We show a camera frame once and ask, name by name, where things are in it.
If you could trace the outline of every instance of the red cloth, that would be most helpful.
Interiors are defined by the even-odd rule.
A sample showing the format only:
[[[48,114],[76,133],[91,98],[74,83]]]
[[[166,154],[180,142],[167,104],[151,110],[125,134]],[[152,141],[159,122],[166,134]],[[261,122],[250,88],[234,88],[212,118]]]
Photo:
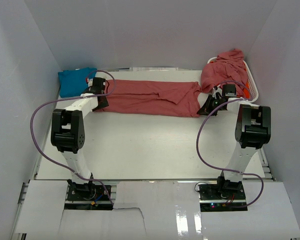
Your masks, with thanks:
[[[109,91],[113,87],[113,80],[109,80]],[[197,82],[116,80],[114,92],[106,97],[109,106],[100,111],[199,117],[200,92]]]
[[[244,53],[239,49],[220,53],[216,62],[208,63],[201,73],[201,89],[209,93],[211,89],[226,80],[234,80],[246,85],[248,74],[243,62]],[[244,96],[244,87],[236,84],[237,95]]]

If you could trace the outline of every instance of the blue cloth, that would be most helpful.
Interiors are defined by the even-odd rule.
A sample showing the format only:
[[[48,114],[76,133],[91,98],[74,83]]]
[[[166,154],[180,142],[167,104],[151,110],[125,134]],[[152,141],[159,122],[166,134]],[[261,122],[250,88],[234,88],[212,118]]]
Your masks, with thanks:
[[[58,72],[60,82],[60,97],[70,98],[80,96],[82,92],[88,87],[86,83],[86,77],[92,71],[96,71],[96,68],[82,68],[79,70],[65,70]]]

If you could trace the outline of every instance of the wire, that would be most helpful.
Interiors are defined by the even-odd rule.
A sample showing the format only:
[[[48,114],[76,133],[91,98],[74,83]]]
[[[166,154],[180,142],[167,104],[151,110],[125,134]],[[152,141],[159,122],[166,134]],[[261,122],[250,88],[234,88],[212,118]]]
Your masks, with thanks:
[[[234,200],[235,200],[235,195],[233,194],[233,195],[232,195],[232,199],[231,199],[231,201],[227,204],[227,206],[229,206],[230,204],[232,204],[232,203],[234,202]]]
[[[227,104],[231,104],[231,103],[234,103],[234,102],[237,102],[237,101],[242,101],[242,98],[238,98],[238,99],[234,99],[234,100],[231,100],[231,101],[226,101],[222,104],[220,104],[219,106],[217,106],[214,110],[212,110],[210,112],[210,114],[204,119],[203,123],[201,124],[200,126],[200,129],[199,129],[199,132],[197,134],[197,137],[196,137],[196,153],[198,154],[198,157],[200,158],[200,160],[205,164],[207,165],[208,167],[212,168],[212,169],[216,169],[216,170],[221,170],[221,171],[228,171],[228,172],[233,172],[233,173],[238,173],[238,174],[241,174],[241,175],[245,175],[245,176],[255,176],[257,178],[260,179],[261,181],[261,189],[260,189],[260,192],[259,194],[257,195],[257,197],[250,203],[246,204],[246,205],[242,205],[242,206],[233,206],[233,208],[246,208],[252,204],[254,204],[261,196],[262,192],[264,191],[264,180],[262,179],[262,177],[260,177],[258,174],[255,174],[255,173],[244,173],[244,172],[240,172],[238,170],[234,170],[234,169],[229,169],[229,168],[222,168],[222,167],[217,167],[217,166],[213,166],[209,163],[207,163],[203,157],[201,156],[200,154],[200,151],[199,151],[199,139],[200,139],[200,134],[202,132],[202,129],[204,128],[204,125],[206,124],[206,122],[208,121],[208,119],[216,112],[218,111],[220,108],[222,108],[224,105],[227,105]]]
[[[90,75],[91,75],[91,74],[93,74],[93,73],[97,73],[97,72],[103,72],[103,73],[106,73],[106,74],[108,74],[108,75],[109,75],[109,73],[108,73],[108,72],[106,72],[106,71],[104,71],[104,70],[93,70],[93,71],[89,72],[88,76],[86,76],[86,78],[85,78],[85,80],[86,80],[86,83],[88,83],[88,82],[89,82],[89,77],[90,77]]]
[[[71,167],[67,166],[67,165],[64,165],[60,162],[57,162],[55,160],[53,160],[52,158],[50,158],[49,156],[47,156],[42,150],[41,148],[39,147],[39,144],[36,140],[36,137],[35,137],[35,133],[34,133],[34,119],[35,119],[35,116],[37,114],[37,112],[49,105],[49,104],[54,104],[54,103],[58,103],[58,102],[64,102],[64,101],[68,101],[68,100],[77,100],[77,99],[83,99],[83,98],[95,98],[95,97],[102,97],[102,96],[108,96],[110,94],[112,94],[112,92],[116,89],[116,80],[114,78],[114,76],[112,76],[109,72],[107,71],[104,71],[104,70],[96,70],[96,71],[93,71],[93,72],[101,72],[101,73],[105,73],[105,74],[108,74],[112,79],[113,79],[113,83],[114,83],[114,86],[113,86],[113,89],[109,92],[109,93],[105,93],[105,94],[94,94],[94,95],[88,95],[88,96],[75,96],[75,97],[68,97],[68,98],[62,98],[62,99],[57,99],[57,100],[53,100],[53,101],[47,101],[46,103],[40,105],[36,110],[34,110],[32,116],[31,116],[31,119],[30,119],[30,133],[31,133],[31,138],[33,140],[33,143],[34,143],[34,146],[36,147],[36,149],[38,150],[38,152],[44,157],[46,158],[47,160],[49,160],[50,162],[54,163],[54,164],[57,164],[58,166],[61,166],[65,169],[68,169],[69,171],[71,171],[72,173],[74,173],[78,178],[80,178],[81,180],[84,180],[84,181],[92,181],[92,182],[98,182],[102,185],[102,187],[104,188],[105,192],[106,192],[106,195],[108,196],[109,198],[109,201],[112,205],[114,205],[113,201],[111,200],[110,198],[110,194],[108,192],[108,189],[106,188],[106,186],[104,185],[104,183],[99,180],[99,179],[94,179],[94,178],[85,178],[83,176],[81,176],[80,174],[76,173],[76,171],[74,169],[72,169]]]
[[[229,201],[231,201],[231,197],[229,197],[228,198],[228,200],[226,201],[226,202],[224,202],[224,203],[222,203],[222,207],[225,207],[225,206],[227,206],[227,203],[229,203]]]
[[[106,87],[106,90],[105,90],[105,93],[107,94],[107,93],[108,93],[109,86],[110,86],[110,83],[109,83],[108,80],[105,80],[105,81],[106,81],[106,83],[108,84],[108,86]]]
[[[97,203],[97,201],[103,196],[103,194],[101,194],[96,200],[94,200],[95,203]]]
[[[194,190],[195,190],[197,193],[199,193],[199,191],[196,190],[196,186],[197,186],[198,184],[200,184],[200,183],[208,184],[208,183],[205,182],[205,181],[198,181],[198,182],[194,185]]]
[[[96,193],[97,193],[97,191],[96,191],[96,189],[94,189],[94,195],[91,198],[84,198],[83,197],[83,199],[84,200],[91,200],[91,199],[93,199],[96,196]]]

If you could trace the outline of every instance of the white table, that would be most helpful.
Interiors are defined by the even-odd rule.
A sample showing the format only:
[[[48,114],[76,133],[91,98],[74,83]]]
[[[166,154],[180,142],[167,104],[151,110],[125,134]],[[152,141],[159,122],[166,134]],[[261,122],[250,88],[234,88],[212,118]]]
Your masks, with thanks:
[[[116,79],[163,82],[194,82],[201,71],[117,71]],[[99,77],[110,79],[105,73]],[[207,94],[198,97],[202,106]],[[64,108],[72,102],[59,102]],[[196,152],[196,137],[205,116],[199,118],[145,114],[93,112],[84,119],[83,152],[93,176],[102,180],[215,179],[220,171],[204,165]],[[237,116],[219,111],[206,123],[200,137],[203,158],[217,167],[225,167],[235,149]],[[44,152],[67,164],[57,148],[51,145],[50,134]],[[264,177],[260,157],[251,159],[247,173]],[[36,179],[69,179],[67,169],[42,159]]]

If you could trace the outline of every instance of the white basket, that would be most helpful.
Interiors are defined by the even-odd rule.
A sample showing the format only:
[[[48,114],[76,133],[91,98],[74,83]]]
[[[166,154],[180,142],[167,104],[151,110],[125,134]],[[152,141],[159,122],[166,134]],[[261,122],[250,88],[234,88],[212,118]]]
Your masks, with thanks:
[[[210,58],[209,61],[208,61],[208,64],[211,63],[211,62],[215,62],[216,59],[217,59],[216,56]],[[244,63],[244,65],[245,65],[245,67],[246,67],[246,72],[247,72],[247,74],[248,74],[248,84],[249,84],[249,89],[250,89],[250,92],[251,92],[251,94],[252,94],[252,100],[251,100],[251,101],[248,101],[248,102],[253,103],[253,102],[255,102],[255,101],[258,99],[258,97],[259,97],[259,92],[258,92],[256,83],[255,83],[255,80],[254,80],[254,78],[252,77],[252,74],[251,74],[250,69],[249,69],[249,67],[248,67],[248,64],[247,64],[245,61],[243,61],[243,63]]]

